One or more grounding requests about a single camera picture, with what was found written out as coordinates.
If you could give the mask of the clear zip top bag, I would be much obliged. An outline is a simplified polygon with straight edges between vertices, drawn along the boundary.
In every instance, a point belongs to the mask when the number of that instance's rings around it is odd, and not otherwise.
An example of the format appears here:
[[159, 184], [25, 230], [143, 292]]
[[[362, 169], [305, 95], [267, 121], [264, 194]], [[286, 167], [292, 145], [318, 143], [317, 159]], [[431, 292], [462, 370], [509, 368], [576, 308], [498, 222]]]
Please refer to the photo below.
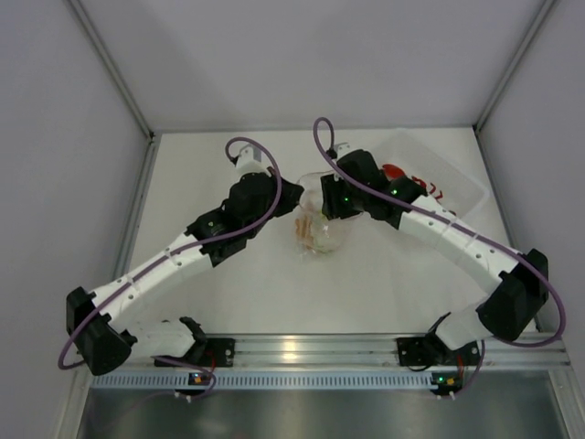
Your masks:
[[296, 182], [297, 185], [303, 187], [304, 192], [301, 195], [295, 219], [306, 216], [313, 222], [314, 247], [306, 248], [296, 240], [302, 254], [320, 256], [338, 251], [353, 229], [353, 224], [360, 217], [358, 215], [350, 219], [327, 219], [323, 215], [320, 177], [333, 173], [333, 171], [309, 173], [301, 176]]

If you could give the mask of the red toy lobster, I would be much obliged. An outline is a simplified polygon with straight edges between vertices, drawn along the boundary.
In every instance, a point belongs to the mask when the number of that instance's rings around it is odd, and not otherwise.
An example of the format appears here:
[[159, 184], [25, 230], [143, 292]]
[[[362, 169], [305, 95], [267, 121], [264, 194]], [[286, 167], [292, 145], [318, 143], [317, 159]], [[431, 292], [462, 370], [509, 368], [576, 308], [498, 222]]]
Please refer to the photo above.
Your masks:
[[411, 212], [433, 219], [440, 215], [446, 217], [447, 214], [455, 214], [453, 210], [443, 209], [425, 186], [404, 173], [388, 177], [387, 168], [382, 166], [377, 170], [376, 177], [371, 187], [385, 197], [394, 199], [394, 202], [385, 199], [378, 202], [377, 220], [392, 223], [397, 228], [402, 216]]

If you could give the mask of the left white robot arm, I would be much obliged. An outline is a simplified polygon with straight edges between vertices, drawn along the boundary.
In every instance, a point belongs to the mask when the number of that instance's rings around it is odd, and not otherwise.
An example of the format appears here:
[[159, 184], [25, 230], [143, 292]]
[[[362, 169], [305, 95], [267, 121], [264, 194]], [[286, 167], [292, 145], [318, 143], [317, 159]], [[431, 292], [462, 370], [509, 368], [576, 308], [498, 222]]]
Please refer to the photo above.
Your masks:
[[164, 294], [245, 249], [263, 225], [291, 213], [303, 187], [274, 174], [248, 173], [219, 207], [200, 215], [162, 252], [115, 281], [90, 292], [78, 287], [66, 298], [68, 343], [91, 373], [104, 375], [129, 359], [157, 365], [200, 363], [207, 335], [192, 317], [153, 326], [138, 318]]

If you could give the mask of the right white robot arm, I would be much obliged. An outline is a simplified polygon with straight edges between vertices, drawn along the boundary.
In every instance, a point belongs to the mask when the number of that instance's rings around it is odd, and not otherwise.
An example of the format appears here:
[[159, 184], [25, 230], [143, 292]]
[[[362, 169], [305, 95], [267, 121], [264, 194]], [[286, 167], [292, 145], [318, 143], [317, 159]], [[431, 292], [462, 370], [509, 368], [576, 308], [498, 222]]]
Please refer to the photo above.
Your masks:
[[425, 364], [446, 364], [460, 348], [488, 337], [505, 342], [518, 339], [548, 300], [543, 284], [548, 259], [543, 253], [499, 250], [480, 241], [475, 232], [465, 233], [465, 224], [421, 184], [407, 176], [387, 177], [366, 150], [338, 144], [326, 154], [344, 172], [321, 179], [322, 212], [328, 219], [345, 220], [366, 212], [433, 248], [486, 295], [433, 324], [420, 342]]

